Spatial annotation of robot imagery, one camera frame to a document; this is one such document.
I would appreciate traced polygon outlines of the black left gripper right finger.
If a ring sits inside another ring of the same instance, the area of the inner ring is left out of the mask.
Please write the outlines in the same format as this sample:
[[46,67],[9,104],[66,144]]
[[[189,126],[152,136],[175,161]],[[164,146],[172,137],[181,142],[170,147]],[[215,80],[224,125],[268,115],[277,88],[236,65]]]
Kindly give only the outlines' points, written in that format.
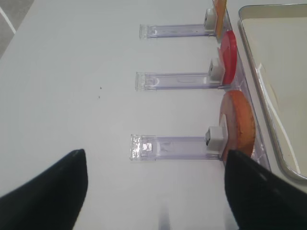
[[305,230],[307,195],[238,150],[228,152],[224,188],[241,230]]

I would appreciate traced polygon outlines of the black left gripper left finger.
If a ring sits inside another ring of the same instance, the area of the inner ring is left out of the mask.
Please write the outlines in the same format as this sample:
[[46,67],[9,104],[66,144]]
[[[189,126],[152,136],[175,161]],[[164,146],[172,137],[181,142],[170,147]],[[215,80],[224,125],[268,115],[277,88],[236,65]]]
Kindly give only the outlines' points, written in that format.
[[86,155],[73,150],[0,198],[2,230],[71,230],[88,189]]

